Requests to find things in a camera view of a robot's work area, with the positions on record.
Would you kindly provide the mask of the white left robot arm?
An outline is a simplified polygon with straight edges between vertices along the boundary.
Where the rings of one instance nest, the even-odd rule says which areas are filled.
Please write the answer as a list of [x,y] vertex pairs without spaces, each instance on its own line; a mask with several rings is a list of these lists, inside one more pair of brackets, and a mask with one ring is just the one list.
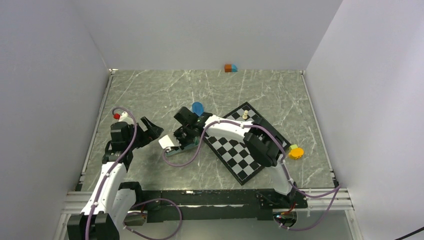
[[110,141],[101,160],[100,176],[86,205],[67,222],[71,240],[118,240],[129,210],[144,203],[143,190],[137,181],[124,181],[133,159],[133,150],[158,139],[163,128],[146,117],[140,125],[124,114],[110,126]]

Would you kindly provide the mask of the brown sunglasses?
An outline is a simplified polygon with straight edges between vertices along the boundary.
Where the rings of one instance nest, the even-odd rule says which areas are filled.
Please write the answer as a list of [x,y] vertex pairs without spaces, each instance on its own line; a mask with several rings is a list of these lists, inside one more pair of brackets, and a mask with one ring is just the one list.
[[184,135],[184,134],[182,134],[177,139],[178,139],[178,141],[180,143],[180,147],[182,149],[197,146],[198,142],[199,142],[198,137],[194,136],[194,135]]

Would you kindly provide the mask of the brown brick block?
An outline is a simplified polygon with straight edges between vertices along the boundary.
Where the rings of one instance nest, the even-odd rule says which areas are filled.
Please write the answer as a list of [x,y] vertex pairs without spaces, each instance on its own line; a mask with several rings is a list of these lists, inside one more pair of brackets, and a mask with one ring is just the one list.
[[179,127],[172,134],[168,134],[167,138],[172,144],[165,150],[167,157],[196,148],[200,142],[199,136],[191,134],[184,126]]

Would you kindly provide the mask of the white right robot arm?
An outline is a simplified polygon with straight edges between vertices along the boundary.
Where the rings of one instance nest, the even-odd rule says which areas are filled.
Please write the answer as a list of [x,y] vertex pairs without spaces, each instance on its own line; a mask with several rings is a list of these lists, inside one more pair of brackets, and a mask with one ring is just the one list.
[[195,138],[202,142],[205,135],[243,143],[254,162],[271,168],[277,204],[288,208],[295,202],[295,181],[285,166],[289,142],[267,120],[259,117],[254,121],[237,121],[208,112],[198,116],[185,106],[174,118],[181,127],[159,141],[166,153],[187,147]]

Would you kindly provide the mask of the blue glasses case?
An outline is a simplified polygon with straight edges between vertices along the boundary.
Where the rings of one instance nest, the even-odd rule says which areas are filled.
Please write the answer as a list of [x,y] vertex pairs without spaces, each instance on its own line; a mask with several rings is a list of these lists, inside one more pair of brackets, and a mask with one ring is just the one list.
[[202,103],[196,101],[191,105],[191,111],[200,117],[204,113],[204,106]]

